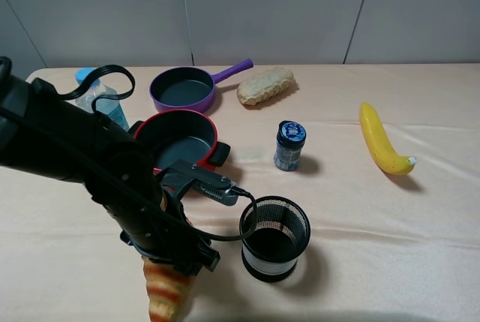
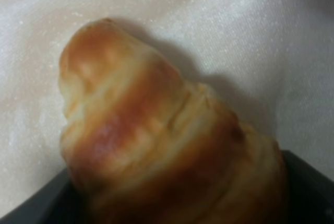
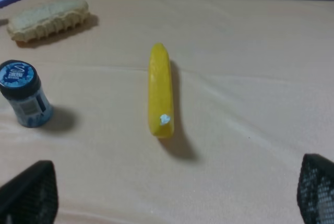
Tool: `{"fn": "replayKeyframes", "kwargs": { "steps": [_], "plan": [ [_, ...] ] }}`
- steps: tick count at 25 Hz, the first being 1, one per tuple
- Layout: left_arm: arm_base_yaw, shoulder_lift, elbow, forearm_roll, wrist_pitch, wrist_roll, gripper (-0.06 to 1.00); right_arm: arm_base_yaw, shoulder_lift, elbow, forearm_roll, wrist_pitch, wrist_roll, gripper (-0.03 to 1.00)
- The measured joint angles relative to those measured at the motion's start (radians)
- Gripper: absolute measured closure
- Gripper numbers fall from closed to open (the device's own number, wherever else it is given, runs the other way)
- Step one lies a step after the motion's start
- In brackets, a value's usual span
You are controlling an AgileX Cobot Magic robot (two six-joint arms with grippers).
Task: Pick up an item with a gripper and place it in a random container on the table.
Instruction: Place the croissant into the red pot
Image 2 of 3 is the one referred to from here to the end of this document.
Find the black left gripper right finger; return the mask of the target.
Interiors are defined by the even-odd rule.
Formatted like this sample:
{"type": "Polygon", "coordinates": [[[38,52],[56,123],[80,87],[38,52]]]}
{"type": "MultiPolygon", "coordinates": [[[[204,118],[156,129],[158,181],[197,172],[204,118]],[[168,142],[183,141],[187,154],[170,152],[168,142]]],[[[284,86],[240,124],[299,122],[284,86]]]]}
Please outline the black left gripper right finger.
{"type": "Polygon", "coordinates": [[[289,178],[291,224],[333,224],[333,180],[290,151],[283,151],[289,178]]]}

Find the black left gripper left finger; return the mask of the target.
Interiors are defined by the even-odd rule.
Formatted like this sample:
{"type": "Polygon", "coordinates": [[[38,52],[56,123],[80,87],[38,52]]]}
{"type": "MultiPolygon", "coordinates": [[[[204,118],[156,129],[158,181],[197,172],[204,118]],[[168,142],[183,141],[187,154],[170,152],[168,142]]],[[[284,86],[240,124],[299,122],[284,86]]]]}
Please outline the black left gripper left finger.
{"type": "Polygon", "coordinates": [[[1,218],[2,224],[84,222],[83,201],[65,169],[24,203],[1,218]]]}

